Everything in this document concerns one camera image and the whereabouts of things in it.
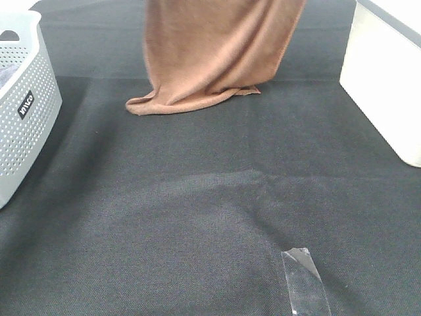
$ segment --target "brand label on basket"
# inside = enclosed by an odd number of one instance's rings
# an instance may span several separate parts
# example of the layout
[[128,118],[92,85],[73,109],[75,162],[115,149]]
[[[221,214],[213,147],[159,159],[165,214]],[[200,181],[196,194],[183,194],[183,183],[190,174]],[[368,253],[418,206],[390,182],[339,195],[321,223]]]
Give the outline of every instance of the brand label on basket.
[[35,101],[34,95],[32,94],[32,91],[29,90],[28,95],[26,95],[25,97],[25,100],[22,102],[22,104],[18,108],[18,113],[22,120],[25,118],[26,114],[28,114],[28,111],[31,108],[31,106],[34,104],[34,101]]

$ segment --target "tape strip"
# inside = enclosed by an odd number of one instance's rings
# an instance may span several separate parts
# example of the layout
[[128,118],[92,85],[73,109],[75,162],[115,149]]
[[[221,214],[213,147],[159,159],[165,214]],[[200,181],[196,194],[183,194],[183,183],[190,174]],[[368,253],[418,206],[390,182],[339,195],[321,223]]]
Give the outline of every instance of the tape strip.
[[282,252],[292,314],[332,316],[322,279],[307,248]]

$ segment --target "white box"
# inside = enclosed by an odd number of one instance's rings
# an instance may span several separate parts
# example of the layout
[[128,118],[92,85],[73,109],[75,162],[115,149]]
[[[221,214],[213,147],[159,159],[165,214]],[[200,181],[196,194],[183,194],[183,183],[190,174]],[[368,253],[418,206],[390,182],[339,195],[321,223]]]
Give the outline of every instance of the white box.
[[421,1],[357,0],[340,83],[398,156],[421,167]]

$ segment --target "basket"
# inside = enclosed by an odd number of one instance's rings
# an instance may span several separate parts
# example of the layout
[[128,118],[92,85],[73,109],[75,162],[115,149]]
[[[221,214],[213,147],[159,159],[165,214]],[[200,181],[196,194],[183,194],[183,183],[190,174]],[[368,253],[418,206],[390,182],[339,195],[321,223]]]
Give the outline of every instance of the basket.
[[0,67],[19,66],[0,89],[0,208],[41,151],[59,113],[61,95],[35,11],[0,12]]

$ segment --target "white container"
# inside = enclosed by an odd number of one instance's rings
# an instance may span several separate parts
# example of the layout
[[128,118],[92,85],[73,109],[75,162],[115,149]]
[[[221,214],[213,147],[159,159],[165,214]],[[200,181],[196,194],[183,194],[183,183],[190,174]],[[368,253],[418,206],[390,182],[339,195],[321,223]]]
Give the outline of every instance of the white container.
[[14,194],[43,147],[62,103],[34,11],[0,12],[0,67],[19,66],[0,89],[0,207]]
[[398,156],[421,167],[421,2],[357,1],[340,83]]

